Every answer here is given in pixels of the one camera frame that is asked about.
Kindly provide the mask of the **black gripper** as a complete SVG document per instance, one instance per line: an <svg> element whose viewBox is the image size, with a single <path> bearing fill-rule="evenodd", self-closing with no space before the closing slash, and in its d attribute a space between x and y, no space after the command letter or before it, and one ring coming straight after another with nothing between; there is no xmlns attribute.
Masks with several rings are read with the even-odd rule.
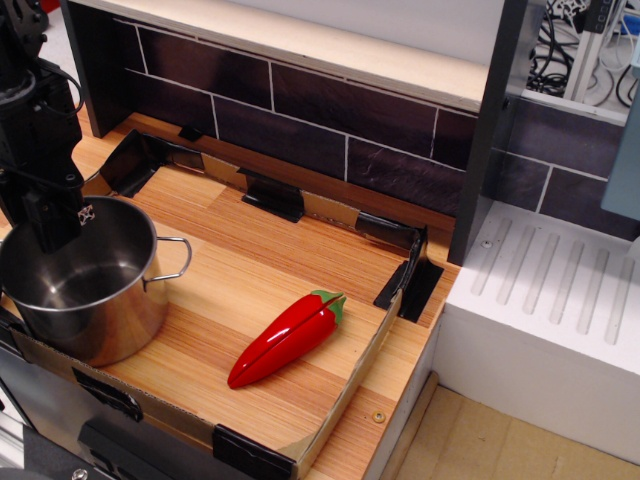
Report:
<svg viewBox="0 0 640 480"><path fill-rule="evenodd" d="M12 225L28 220L46 254L73 241L95 218L72 160L81 138L74 111L42 104L1 106L1 210Z"/></svg>

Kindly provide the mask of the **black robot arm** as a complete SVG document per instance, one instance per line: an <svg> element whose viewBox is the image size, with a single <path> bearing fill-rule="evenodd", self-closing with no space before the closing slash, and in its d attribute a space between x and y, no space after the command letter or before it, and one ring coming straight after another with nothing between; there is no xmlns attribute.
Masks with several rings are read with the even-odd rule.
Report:
<svg viewBox="0 0 640 480"><path fill-rule="evenodd" d="M1 4L1 210L53 253L91 216L72 160L82 138L75 80L40 56L48 17L37 1Z"/></svg>

